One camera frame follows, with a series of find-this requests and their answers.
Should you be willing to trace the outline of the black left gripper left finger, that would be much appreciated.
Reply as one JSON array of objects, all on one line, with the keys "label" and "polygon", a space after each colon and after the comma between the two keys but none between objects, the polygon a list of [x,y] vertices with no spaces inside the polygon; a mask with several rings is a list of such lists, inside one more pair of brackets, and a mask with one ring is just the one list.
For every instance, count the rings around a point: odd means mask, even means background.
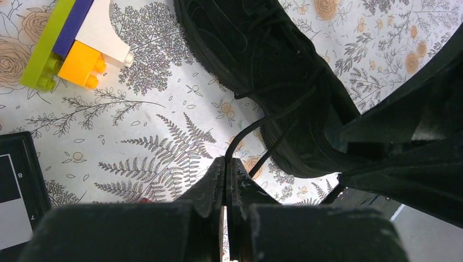
[{"label": "black left gripper left finger", "polygon": [[49,211],[21,261],[221,261],[225,161],[172,202],[79,204]]}]

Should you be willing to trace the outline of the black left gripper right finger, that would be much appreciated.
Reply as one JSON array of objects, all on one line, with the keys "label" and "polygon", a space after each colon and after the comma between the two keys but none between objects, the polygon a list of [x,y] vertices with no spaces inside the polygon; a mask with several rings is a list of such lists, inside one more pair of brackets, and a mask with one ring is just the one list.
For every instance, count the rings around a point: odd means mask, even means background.
[{"label": "black left gripper right finger", "polygon": [[226,161],[229,255],[237,261],[407,261],[391,221],[368,208],[282,205]]}]

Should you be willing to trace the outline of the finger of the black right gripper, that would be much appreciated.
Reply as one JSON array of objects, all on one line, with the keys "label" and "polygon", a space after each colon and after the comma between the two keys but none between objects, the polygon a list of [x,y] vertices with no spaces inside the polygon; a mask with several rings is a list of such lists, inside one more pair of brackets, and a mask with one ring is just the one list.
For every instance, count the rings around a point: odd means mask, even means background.
[{"label": "finger of the black right gripper", "polygon": [[462,132],[343,172],[338,180],[462,227]]},{"label": "finger of the black right gripper", "polygon": [[386,99],[342,127],[347,153],[380,159],[462,131],[462,27]]}]

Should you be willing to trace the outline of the black shoelace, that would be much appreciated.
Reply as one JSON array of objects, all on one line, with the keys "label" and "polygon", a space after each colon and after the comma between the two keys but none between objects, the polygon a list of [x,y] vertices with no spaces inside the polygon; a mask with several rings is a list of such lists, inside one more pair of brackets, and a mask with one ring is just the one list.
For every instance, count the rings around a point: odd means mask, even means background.
[{"label": "black shoelace", "polygon": [[316,82],[319,80],[319,78],[323,78],[327,74],[327,69],[324,67],[321,67],[317,70],[314,71],[310,75],[310,78],[305,82],[305,83],[295,83],[295,82],[282,82],[278,84],[272,84],[268,85],[266,87],[257,89],[257,90],[252,90],[249,92],[245,92],[242,94],[236,94],[234,96],[235,99],[242,99],[242,98],[247,98],[247,97],[252,97],[252,96],[257,96],[259,94],[263,93],[268,93],[276,89],[283,89],[285,92],[290,91],[291,89],[295,88],[303,88],[305,90],[305,94],[302,95],[300,98],[295,100],[291,105],[286,107],[284,110],[275,113],[273,115],[267,115],[254,123],[252,123],[250,126],[246,127],[244,130],[242,130],[231,142],[229,145],[225,156],[224,156],[224,162],[226,165],[231,165],[231,161],[233,159],[233,152],[235,149],[238,147],[238,143],[241,142],[249,133],[252,131],[256,130],[257,128],[262,128],[263,129],[263,138],[264,142],[267,146],[267,152],[261,157],[261,159],[258,161],[258,163],[254,166],[251,172],[249,172],[250,176],[253,176],[258,169],[266,162],[268,158],[272,158],[275,163],[282,169],[284,172],[290,174],[291,169],[290,169],[290,162],[288,161],[288,157],[284,158],[282,154],[280,154],[277,150],[282,148],[282,143],[285,140],[285,138],[288,136],[290,131],[297,126],[299,123],[299,120],[293,121],[291,125],[289,125],[287,128],[279,130],[276,127],[277,121],[279,119],[293,113],[295,110],[297,110],[301,105],[303,104],[304,101],[309,99],[315,92],[316,92]]}]

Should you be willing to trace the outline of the black sneaker shoe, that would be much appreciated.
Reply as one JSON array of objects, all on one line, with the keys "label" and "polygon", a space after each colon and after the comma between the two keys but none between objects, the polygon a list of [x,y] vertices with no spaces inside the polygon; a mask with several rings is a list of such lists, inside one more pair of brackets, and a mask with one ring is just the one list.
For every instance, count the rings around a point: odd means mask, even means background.
[{"label": "black sneaker shoe", "polygon": [[[299,120],[277,150],[289,158],[290,175],[315,178],[366,162],[365,157],[347,153],[338,134],[359,111],[278,1],[175,1],[174,8],[199,63],[234,95],[282,82],[303,84],[315,70],[327,69],[316,82],[316,92],[276,123],[282,130]],[[288,92],[281,88],[247,98],[257,103],[265,117],[304,94],[303,88]]]}]

